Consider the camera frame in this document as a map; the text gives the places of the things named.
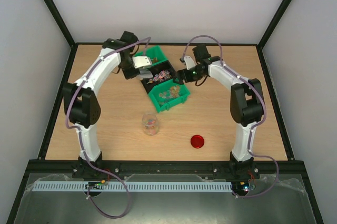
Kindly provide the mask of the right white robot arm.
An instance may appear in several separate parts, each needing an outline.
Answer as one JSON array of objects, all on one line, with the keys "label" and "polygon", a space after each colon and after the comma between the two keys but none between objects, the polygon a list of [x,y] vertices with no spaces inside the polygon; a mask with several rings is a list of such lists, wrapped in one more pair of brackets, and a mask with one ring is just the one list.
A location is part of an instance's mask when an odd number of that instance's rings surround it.
[{"label": "right white robot arm", "polygon": [[252,151],[256,128],[266,119],[262,85],[235,72],[220,56],[211,56],[206,45],[192,49],[194,58],[183,52],[180,61],[186,66],[174,78],[177,84],[197,83],[203,77],[213,78],[230,91],[230,113],[236,122],[235,144],[230,152],[229,172],[240,178],[253,168]]}]

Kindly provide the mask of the green bin with lollipops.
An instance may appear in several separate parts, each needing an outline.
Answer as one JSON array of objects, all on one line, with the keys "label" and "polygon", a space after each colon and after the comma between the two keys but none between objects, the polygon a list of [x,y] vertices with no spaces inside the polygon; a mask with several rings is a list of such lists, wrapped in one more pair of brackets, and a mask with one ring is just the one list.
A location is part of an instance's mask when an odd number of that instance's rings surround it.
[{"label": "green bin with lollipops", "polygon": [[160,46],[147,48],[145,55],[151,59],[152,66],[158,65],[168,60]]}]

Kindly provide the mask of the red jar lid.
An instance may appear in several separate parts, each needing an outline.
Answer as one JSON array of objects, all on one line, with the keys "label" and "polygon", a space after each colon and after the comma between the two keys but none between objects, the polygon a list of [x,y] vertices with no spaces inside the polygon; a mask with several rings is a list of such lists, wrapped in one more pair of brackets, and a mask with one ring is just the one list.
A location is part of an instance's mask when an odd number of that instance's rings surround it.
[{"label": "red jar lid", "polygon": [[193,135],[190,139],[190,144],[195,149],[200,149],[204,146],[205,140],[201,135]]}]

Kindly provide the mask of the silver metal scoop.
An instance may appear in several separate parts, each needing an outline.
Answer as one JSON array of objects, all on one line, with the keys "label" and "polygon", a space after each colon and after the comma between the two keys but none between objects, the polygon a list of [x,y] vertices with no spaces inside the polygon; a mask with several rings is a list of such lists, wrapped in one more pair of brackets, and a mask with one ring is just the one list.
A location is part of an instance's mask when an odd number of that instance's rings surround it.
[{"label": "silver metal scoop", "polygon": [[139,80],[151,79],[153,78],[153,74],[151,73],[150,70],[142,68],[140,69],[140,73],[137,75],[137,78]]}]

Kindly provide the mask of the black bin with swirl lollipops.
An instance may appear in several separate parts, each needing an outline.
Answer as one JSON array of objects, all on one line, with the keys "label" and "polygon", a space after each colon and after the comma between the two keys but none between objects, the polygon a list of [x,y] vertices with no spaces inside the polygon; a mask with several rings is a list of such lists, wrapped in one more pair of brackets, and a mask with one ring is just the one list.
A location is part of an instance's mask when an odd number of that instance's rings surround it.
[{"label": "black bin with swirl lollipops", "polygon": [[153,78],[141,80],[147,94],[149,94],[154,87],[163,84],[176,76],[176,71],[168,60],[158,65],[154,65],[148,70],[153,74]]}]

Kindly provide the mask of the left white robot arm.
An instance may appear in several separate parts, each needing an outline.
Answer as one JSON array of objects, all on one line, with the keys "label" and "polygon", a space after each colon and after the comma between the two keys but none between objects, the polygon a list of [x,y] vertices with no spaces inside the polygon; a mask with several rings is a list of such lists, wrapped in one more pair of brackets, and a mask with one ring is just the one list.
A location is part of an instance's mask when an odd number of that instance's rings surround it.
[{"label": "left white robot arm", "polygon": [[75,129],[80,144],[79,157],[96,162],[102,152],[97,142],[97,122],[101,115],[98,91],[113,69],[122,70],[125,79],[136,77],[140,71],[132,60],[138,38],[124,31],[119,39],[107,39],[90,68],[75,83],[63,86],[63,104],[66,115],[65,126]]}]

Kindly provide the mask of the green bin with gummy candies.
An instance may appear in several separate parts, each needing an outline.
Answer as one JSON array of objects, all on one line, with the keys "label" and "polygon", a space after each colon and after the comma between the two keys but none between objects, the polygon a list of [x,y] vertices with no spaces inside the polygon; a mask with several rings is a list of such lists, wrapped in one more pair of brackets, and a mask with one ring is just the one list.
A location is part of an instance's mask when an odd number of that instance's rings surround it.
[{"label": "green bin with gummy candies", "polygon": [[158,113],[185,103],[189,95],[190,91],[184,84],[177,84],[172,79],[154,86],[148,94]]}]

